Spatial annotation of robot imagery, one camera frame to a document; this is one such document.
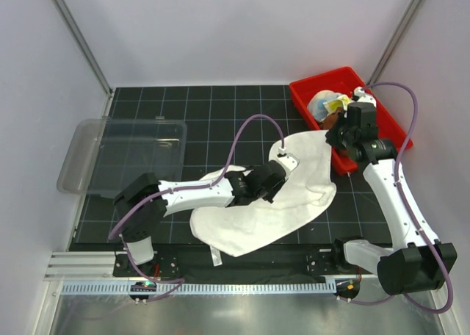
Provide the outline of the large white towel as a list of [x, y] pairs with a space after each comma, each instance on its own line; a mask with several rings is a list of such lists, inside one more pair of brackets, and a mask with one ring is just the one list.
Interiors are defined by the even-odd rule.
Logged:
[[232, 257], [257, 251], [319, 217], [333, 202], [330, 179], [332, 148], [326, 131], [285, 137], [286, 149], [300, 161], [272, 203], [262, 199], [248, 206], [204, 207], [192, 211], [192, 235]]

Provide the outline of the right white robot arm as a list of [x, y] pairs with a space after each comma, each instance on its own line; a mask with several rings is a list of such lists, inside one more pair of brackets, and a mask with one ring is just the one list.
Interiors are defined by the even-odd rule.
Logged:
[[355, 266], [379, 279], [388, 295], [440, 289], [457, 259], [451, 243], [431, 229], [408, 187], [392, 141], [379, 139], [373, 104], [354, 103], [340, 114], [326, 141], [366, 167], [363, 176], [380, 205], [391, 235], [391, 249], [365, 239], [338, 239], [330, 258], [338, 273]]

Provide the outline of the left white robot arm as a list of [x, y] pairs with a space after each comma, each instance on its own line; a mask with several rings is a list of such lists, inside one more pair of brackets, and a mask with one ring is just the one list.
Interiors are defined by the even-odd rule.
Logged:
[[291, 156], [270, 160], [254, 170], [224, 169], [214, 179], [173, 182], [144, 173], [113, 200], [119, 221], [109, 233], [120, 239], [129, 253], [130, 268], [139, 276], [150, 275], [156, 266], [151, 234], [164, 217], [197, 208], [248, 206], [259, 200], [272, 203], [297, 168]]

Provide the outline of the brown towel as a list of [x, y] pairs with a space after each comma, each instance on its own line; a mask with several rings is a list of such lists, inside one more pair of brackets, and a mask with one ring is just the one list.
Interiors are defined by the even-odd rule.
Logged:
[[343, 108], [338, 107], [334, 112], [328, 114], [324, 120], [318, 122], [319, 127], [322, 130], [330, 130], [335, 126], [338, 119], [343, 118], [346, 114], [347, 112]]

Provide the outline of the patterned white cloth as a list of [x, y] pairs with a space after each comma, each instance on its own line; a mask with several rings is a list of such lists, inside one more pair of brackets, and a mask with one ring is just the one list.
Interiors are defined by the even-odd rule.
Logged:
[[337, 109], [346, 110], [353, 100], [342, 93], [332, 90], [321, 90], [315, 94], [307, 105], [309, 113], [317, 122], [323, 122], [327, 116], [333, 114]]

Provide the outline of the red plastic bin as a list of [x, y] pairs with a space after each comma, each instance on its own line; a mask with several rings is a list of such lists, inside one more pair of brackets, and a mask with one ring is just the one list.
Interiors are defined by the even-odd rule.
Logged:
[[[294, 81], [289, 84], [289, 90], [295, 107], [308, 127], [312, 130], [320, 130], [318, 122], [314, 120], [307, 109], [312, 97], [321, 90], [332, 90], [352, 99], [353, 90], [364, 85], [363, 80], [352, 68], [342, 67]], [[379, 101], [377, 101], [376, 107], [378, 137], [390, 139], [397, 148], [400, 148], [405, 140], [405, 130]]]

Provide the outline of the clear plastic tray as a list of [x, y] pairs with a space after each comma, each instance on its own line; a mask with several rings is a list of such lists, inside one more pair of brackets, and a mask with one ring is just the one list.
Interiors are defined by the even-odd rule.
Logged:
[[144, 173], [181, 179], [187, 125], [165, 119], [87, 119], [74, 132], [57, 189], [114, 198]]

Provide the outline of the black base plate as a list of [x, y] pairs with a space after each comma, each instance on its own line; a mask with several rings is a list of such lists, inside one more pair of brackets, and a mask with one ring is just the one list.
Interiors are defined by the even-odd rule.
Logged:
[[139, 266], [144, 274], [188, 284], [282, 284], [368, 273], [341, 262], [332, 245], [274, 244], [240, 257], [217, 255], [205, 245], [156, 244], [153, 250], [154, 258]]

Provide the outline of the slotted metal rail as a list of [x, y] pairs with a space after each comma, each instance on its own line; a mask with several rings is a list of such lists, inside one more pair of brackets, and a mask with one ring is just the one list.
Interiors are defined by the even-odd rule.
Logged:
[[290, 295], [334, 294], [336, 283], [326, 281], [313, 284], [151, 284], [150, 281], [65, 281], [62, 295]]

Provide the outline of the right aluminium frame post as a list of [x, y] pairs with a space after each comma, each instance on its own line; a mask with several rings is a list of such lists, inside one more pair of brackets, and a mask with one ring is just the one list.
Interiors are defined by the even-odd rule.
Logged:
[[403, 41], [408, 30], [413, 25], [414, 20], [419, 14], [420, 9], [424, 6], [425, 2], [426, 0], [410, 0], [378, 63], [376, 64], [375, 69], [369, 77], [369, 80], [366, 82], [368, 85], [374, 84], [380, 80], [380, 77], [383, 75], [383, 72], [390, 63], [391, 58], [394, 56], [395, 52], [400, 46], [400, 43]]

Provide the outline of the aluminium frame post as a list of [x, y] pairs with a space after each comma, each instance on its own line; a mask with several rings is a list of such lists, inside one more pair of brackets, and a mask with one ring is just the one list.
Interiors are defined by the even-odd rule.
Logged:
[[78, 46], [82, 56], [84, 57], [86, 63], [90, 67], [93, 75], [100, 84], [102, 90], [106, 94], [107, 98], [111, 98], [113, 94], [113, 88], [109, 85], [101, 67], [99, 66], [95, 56], [93, 55], [87, 41], [82, 34], [82, 31], [79, 28], [75, 18], [73, 17], [72, 12], [70, 11], [65, 0], [52, 0], [53, 5], [56, 7], [59, 15], [64, 21], [70, 35], [74, 39], [76, 45]]
[[403, 41], [408, 30], [413, 25], [414, 20], [419, 14], [420, 9], [424, 6], [425, 2], [426, 0], [410, 0], [378, 63], [376, 64], [375, 69], [369, 77], [369, 80], [366, 82], [368, 85], [374, 84], [380, 80], [380, 77], [383, 75], [383, 72], [390, 63], [391, 58], [394, 56], [395, 52], [400, 46], [400, 43]]

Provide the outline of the left aluminium frame post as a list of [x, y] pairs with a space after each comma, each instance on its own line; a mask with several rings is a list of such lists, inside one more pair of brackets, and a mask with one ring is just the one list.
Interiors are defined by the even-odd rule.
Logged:
[[73, 17], [72, 12], [70, 11], [65, 0], [52, 0], [53, 5], [56, 7], [59, 15], [64, 21], [70, 35], [74, 39], [76, 45], [78, 46], [82, 56], [84, 57], [86, 63], [90, 67], [93, 75], [100, 84], [102, 90], [106, 94], [107, 98], [111, 98], [113, 94], [113, 88], [109, 85], [101, 67], [99, 66], [95, 56], [93, 55], [87, 41], [82, 34], [82, 31], [79, 28], [75, 18]]

